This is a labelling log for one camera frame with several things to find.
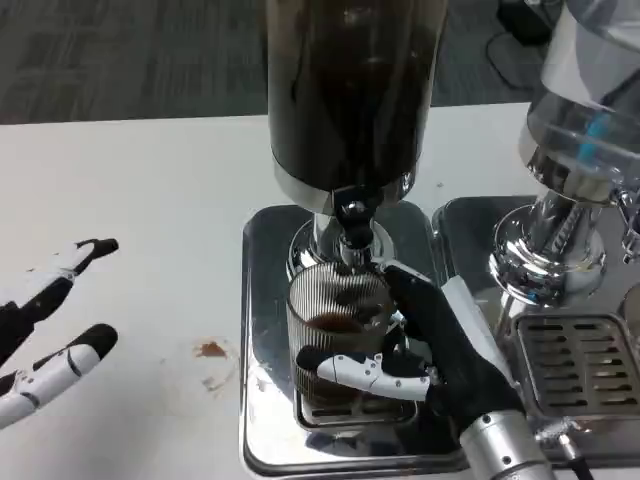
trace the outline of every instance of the coffee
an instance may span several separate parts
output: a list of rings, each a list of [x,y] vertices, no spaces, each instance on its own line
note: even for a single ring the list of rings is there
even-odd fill
[[[307,322],[307,325],[329,333],[361,333],[364,327],[357,320],[336,313],[318,315]]]
[[[383,187],[410,172],[420,156],[437,33],[398,18],[375,30],[357,22],[327,30],[313,16],[308,22],[299,48],[269,47],[275,159],[324,191]]]

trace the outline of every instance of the glass cup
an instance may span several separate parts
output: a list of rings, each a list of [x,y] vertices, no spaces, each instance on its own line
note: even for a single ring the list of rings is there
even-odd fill
[[[346,404],[359,393],[299,368],[295,359],[302,347],[379,353],[393,310],[385,283],[372,273],[353,273],[343,265],[324,263],[293,278],[287,299],[291,373],[309,403]]]

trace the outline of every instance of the black cable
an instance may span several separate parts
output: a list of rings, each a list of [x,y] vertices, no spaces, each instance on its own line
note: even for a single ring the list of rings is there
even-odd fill
[[[491,58],[491,45],[493,45],[493,43],[499,38],[507,35],[511,35],[511,34],[509,32],[499,32],[493,35],[489,40],[487,40],[487,43],[484,46],[484,56],[487,59],[487,62],[489,63],[493,71],[496,73],[496,75],[498,75],[498,77],[500,77],[500,80],[502,80],[502,83],[504,83],[507,88],[509,88],[510,90],[521,91],[521,92],[533,92],[535,91],[535,88],[532,86],[516,85],[515,83],[511,82],[507,77],[505,77],[502,74],[498,66],[493,61],[493,58]]]
[[[578,480],[593,480],[591,470],[584,457],[578,457],[569,461],[569,468],[573,470]]]

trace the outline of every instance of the stainless steel drip tray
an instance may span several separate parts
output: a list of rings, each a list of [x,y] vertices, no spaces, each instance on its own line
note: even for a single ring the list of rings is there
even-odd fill
[[[447,420],[424,405],[376,407],[366,418],[303,414],[290,377],[285,264],[294,234],[309,219],[295,206],[270,207],[244,231],[240,429],[246,465],[263,476],[305,477],[466,468]],[[434,276],[431,228],[417,207],[400,202],[380,209],[376,220],[393,238],[399,260]],[[301,419],[308,422],[306,429]],[[327,428],[328,423],[336,428]]]
[[[640,418],[640,373],[622,319],[525,314],[514,331],[529,404],[541,415]]]

